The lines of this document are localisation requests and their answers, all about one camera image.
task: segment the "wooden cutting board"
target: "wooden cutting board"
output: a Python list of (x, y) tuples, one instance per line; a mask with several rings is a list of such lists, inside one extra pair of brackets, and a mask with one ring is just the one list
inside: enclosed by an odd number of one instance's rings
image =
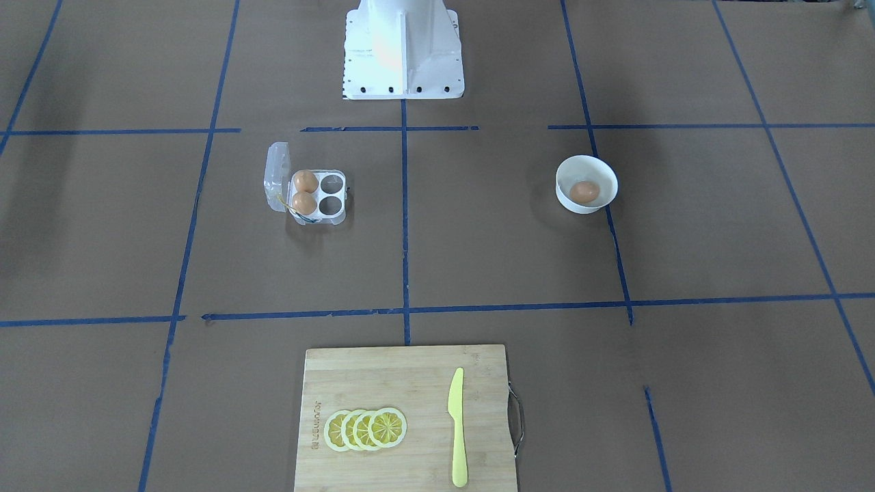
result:
[[(465, 368), (463, 408), (468, 484), (452, 485), (453, 421), (447, 396)], [(393, 406), (407, 418), (396, 447), (339, 453), (322, 438), (338, 410)], [(307, 350), (296, 492), (516, 492), (508, 430), (508, 362), (502, 345), (314, 348)]]

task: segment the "plastic knife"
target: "plastic knife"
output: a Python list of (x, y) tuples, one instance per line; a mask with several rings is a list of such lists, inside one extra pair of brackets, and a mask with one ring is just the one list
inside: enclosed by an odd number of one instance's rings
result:
[(450, 397), (446, 410), (455, 422), (455, 432), (452, 438), (452, 484), (464, 487), (468, 483), (468, 460), (465, 455), (465, 428), (462, 423), (462, 380), (465, 370), (456, 369), (450, 384)]

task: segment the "cutting board handle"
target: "cutting board handle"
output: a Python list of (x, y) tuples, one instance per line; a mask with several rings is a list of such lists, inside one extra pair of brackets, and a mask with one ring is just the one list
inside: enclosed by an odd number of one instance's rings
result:
[(511, 419), (511, 406), (515, 406), (516, 422), (520, 425), (519, 439), (514, 439), (514, 428), (512, 426), (510, 427), (510, 442), (514, 444), (514, 458), (516, 458), (520, 454), (520, 444), (522, 444), (522, 440), (526, 439), (526, 418), (522, 413), (522, 400), (520, 400), (519, 395), (514, 391), (514, 385), (511, 384), (510, 381), (507, 382), (507, 392), (509, 393), (507, 397), (507, 419)]

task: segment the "empty egg slot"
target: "empty egg slot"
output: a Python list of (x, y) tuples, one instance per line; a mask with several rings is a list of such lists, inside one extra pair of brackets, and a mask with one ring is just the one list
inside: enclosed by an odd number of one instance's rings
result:
[(319, 202), (319, 212), (322, 215), (333, 216), (340, 213), (342, 202), (336, 196), (327, 196)]
[(343, 189), (343, 178), (339, 174), (328, 174), (322, 179), (319, 186), (325, 193), (335, 194)]

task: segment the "brown egg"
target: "brown egg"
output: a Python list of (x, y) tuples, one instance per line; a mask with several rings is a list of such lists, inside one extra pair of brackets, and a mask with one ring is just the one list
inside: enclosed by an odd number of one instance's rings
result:
[(599, 197), (599, 185), (592, 181), (579, 181), (571, 187), (569, 198), (579, 205), (586, 205)]
[(291, 180), (295, 183), (295, 189), (299, 192), (313, 193), (316, 191), (316, 187), (319, 186), (316, 175), (306, 169), (296, 172), (291, 177)]
[(301, 215), (309, 215), (316, 211), (316, 199), (305, 192), (297, 192), (291, 197), (291, 207)]

